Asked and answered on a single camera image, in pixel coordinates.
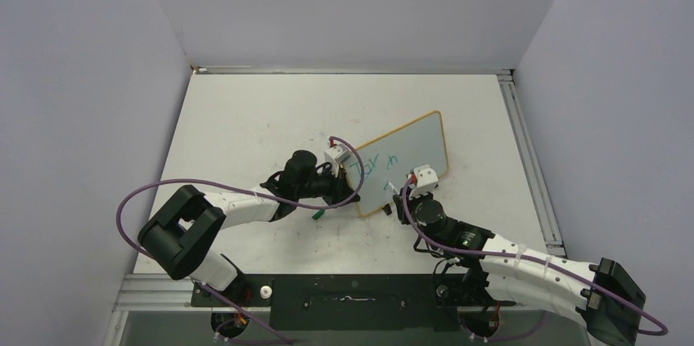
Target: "zip tie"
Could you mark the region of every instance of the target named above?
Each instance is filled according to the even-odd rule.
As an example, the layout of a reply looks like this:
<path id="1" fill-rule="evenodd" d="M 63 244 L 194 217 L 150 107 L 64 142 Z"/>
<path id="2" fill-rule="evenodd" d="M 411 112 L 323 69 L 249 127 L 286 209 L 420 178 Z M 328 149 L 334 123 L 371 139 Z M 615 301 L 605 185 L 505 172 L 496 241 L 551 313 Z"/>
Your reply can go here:
<path id="1" fill-rule="evenodd" d="M 543 271 L 543 280 L 547 280 L 547 270 L 549 269 L 549 262 L 552 261 L 552 256 L 548 255 L 544 259 L 544 271 Z"/>
<path id="2" fill-rule="evenodd" d="M 513 276 L 518 279 L 518 265 L 521 264 L 521 256 L 528 249 L 525 244 L 518 244 L 518 252 L 516 253 L 516 260 L 513 262 Z"/>

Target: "black joint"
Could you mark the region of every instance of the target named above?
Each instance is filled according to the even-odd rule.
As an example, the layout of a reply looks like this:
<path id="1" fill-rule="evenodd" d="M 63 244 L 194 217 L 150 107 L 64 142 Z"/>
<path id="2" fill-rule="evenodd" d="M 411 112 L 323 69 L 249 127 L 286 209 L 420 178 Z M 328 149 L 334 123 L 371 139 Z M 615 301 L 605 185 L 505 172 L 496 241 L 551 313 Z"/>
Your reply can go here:
<path id="1" fill-rule="evenodd" d="M 137 242 L 172 279 L 183 279 L 205 259 L 225 218 L 194 186 L 181 186 L 145 223 Z M 186 230 L 181 219 L 195 222 Z"/>
<path id="2" fill-rule="evenodd" d="M 266 182 L 260 184 L 273 195 L 291 201 L 321 197 L 328 205 L 347 200 L 354 190 L 347 183 L 347 173 L 340 168 L 337 177 L 329 163 L 316 167 L 316 155 L 306 150 L 295 151 L 287 160 L 284 170 L 274 173 Z M 350 203 L 359 201 L 355 195 Z M 280 203 L 271 221 L 284 218 L 296 209 L 296 206 Z"/>
<path id="3" fill-rule="evenodd" d="M 646 295 L 619 263 L 603 258 L 589 269 L 595 272 L 593 282 L 643 308 Z M 614 299 L 603 298 L 595 289 L 589 295 L 585 311 L 580 312 L 588 333 L 604 344 L 635 344 L 641 317 Z"/>
<path id="4" fill-rule="evenodd" d="M 399 195 L 393 195 L 398 220 L 403 225 L 410 223 L 403 206 L 403 198 L 407 197 L 407 194 L 408 189 L 403 188 Z M 406 199 L 404 205 L 407 205 L 412 219 L 421 225 L 421 231 L 442 245 L 459 249 L 482 250 L 487 240 L 495 236 L 488 229 L 449 218 L 444 212 L 443 205 L 434 200 L 434 195 L 431 192 L 411 200 Z M 449 253 L 442 253 L 442 255 L 445 258 L 457 256 Z M 462 255 L 459 258 L 461 260 L 457 265 L 470 269 L 481 269 L 480 260 L 484 257 Z"/>

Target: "white tabletop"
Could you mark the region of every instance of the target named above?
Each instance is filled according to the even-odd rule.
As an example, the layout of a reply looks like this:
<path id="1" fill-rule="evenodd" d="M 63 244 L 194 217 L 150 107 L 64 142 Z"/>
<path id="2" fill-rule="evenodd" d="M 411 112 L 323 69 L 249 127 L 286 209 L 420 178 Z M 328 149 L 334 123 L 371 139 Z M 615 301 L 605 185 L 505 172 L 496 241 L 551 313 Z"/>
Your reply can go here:
<path id="1" fill-rule="evenodd" d="M 295 150 L 312 151 L 320 161 L 330 135 L 359 146 L 432 110 L 444 119 L 450 170 L 435 197 L 447 215 L 546 252 L 495 75 L 193 75 L 162 178 L 250 188 L 280 170 Z M 176 188 L 161 187 L 154 210 Z M 247 273 L 433 269 L 432 257 L 412 250 L 412 228 L 394 215 L 359 218 L 353 205 L 328 210 L 318 221 L 314 213 L 297 209 L 278 222 L 230 227 L 213 248 Z M 139 255 L 135 272 L 164 270 Z"/>

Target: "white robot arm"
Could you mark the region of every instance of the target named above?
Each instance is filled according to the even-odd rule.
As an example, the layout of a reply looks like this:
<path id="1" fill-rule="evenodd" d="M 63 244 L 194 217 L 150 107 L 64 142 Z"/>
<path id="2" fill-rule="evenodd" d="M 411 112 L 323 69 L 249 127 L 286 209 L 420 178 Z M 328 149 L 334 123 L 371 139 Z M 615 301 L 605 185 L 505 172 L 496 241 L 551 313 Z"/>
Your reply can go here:
<path id="1" fill-rule="evenodd" d="M 282 171 L 250 190 L 258 195 L 203 193 L 191 185 L 182 186 L 145 224 L 137 240 L 173 279 L 189 276 L 224 290 L 239 269 L 210 248 L 220 230 L 248 222 L 277 221 L 294 211 L 291 202 L 303 198 L 322 197 L 328 205 L 351 196 L 349 202 L 359 200 L 341 166 L 349 158 L 348 148 L 332 143 L 324 155 L 325 162 L 317 166 L 315 155 L 296 151 Z M 190 227 L 185 228 L 181 221 L 189 222 Z"/>
<path id="2" fill-rule="evenodd" d="M 436 245 L 453 248 L 434 252 L 468 268 L 463 280 L 467 293 L 474 290 L 487 305 L 512 301 L 554 312 L 587 327 L 590 335 L 607 344 L 635 342 L 639 314 L 567 276 L 571 272 L 643 308 L 645 294 L 618 263 L 606 258 L 599 265 L 558 258 L 449 218 L 442 204 L 434 200 L 433 190 L 439 180 L 429 165 L 415 168 L 408 178 L 412 183 L 394 196 L 398 218 L 404 224 L 415 222 L 418 232 L 424 234 L 421 238 L 426 237 L 432 249 Z M 454 250 L 469 254 L 455 254 Z M 448 293 L 445 285 L 437 288 L 437 294 L 446 298 L 439 290 Z"/>

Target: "small whiteboard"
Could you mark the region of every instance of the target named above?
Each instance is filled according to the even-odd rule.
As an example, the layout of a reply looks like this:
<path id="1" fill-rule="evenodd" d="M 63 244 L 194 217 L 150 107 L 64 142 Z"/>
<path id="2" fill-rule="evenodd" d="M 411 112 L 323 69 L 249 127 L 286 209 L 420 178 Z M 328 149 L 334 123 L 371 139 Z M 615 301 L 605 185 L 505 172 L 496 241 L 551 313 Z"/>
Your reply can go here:
<path id="1" fill-rule="evenodd" d="M 400 189 L 410 171 L 428 164 L 439 177 L 448 172 L 444 122 L 439 111 L 415 119 L 363 146 L 357 152 L 364 162 L 364 184 L 357 203 L 359 216 L 366 217 L 393 201 L 388 182 Z M 359 163 L 349 157 L 343 165 L 354 188 L 359 181 Z"/>

